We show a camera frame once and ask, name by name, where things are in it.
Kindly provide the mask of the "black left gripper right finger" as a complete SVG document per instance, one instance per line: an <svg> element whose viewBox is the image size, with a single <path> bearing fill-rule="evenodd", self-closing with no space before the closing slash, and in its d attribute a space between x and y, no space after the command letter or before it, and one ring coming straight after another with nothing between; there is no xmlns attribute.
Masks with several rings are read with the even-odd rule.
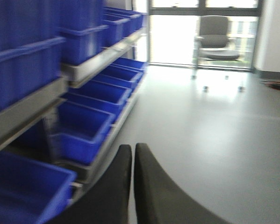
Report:
<svg viewBox="0 0 280 224"><path fill-rule="evenodd" d="M163 170L146 143L137 143L134 198L139 224L225 224L183 191Z"/></svg>

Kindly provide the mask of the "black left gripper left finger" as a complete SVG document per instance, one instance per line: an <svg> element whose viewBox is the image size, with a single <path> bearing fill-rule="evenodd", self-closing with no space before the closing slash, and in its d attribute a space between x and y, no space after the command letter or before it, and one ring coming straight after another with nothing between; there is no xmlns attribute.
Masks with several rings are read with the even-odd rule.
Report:
<svg viewBox="0 0 280 224"><path fill-rule="evenodd" d="M132 151L120 145L101 178L48 224L127 224Z"/></svg>

